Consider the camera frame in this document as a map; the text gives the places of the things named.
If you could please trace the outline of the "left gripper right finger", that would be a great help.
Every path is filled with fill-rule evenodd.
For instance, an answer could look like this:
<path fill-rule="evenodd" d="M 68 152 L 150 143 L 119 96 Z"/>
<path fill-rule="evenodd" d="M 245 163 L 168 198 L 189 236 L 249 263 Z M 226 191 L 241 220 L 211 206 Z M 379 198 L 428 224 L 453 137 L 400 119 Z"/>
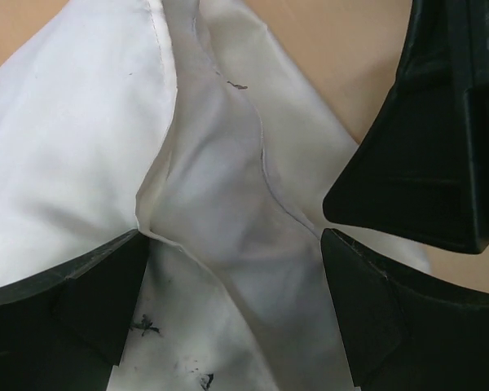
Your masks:
<path fill-rule="evenodd" d="M 489 293 L 442 281 L 337 230 L 321 248 L 354 384 L 489 390 Z"/>

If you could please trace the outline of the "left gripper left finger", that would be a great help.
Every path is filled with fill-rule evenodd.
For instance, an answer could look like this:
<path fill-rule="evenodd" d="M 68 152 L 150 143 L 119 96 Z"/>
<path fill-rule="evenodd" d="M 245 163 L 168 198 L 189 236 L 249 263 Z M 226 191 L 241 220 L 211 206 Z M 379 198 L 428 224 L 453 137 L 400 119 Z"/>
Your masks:
<path fill-rule="evenodd" d="M 132 230 L 0 288 L 0 390 L 98 390 L 121 362 L 149 239 Z"/>

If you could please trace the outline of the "cream pillowcase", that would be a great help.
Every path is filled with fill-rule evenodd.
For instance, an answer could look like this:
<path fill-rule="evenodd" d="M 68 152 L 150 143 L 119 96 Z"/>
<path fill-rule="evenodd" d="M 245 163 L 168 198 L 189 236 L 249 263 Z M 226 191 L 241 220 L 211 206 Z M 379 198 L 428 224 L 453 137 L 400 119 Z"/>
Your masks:
<path fill-rule="evenodd" d="M 151 239 L 111 390 L 351 390 L 322 202 L 357 146 L 240 1 L 71 1 L 0 67 L 0 287 Z"/>

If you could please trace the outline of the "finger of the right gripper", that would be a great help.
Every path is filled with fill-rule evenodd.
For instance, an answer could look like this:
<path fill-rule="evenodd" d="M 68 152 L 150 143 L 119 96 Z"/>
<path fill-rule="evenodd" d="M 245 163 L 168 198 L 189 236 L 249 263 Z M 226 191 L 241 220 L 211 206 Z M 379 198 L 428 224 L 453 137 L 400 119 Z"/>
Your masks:
<path fill-rule="evenodd" d="M 323 203 L 333 223 L 489 244 L 489 1 L 415 1 L 395 81 Z"/>

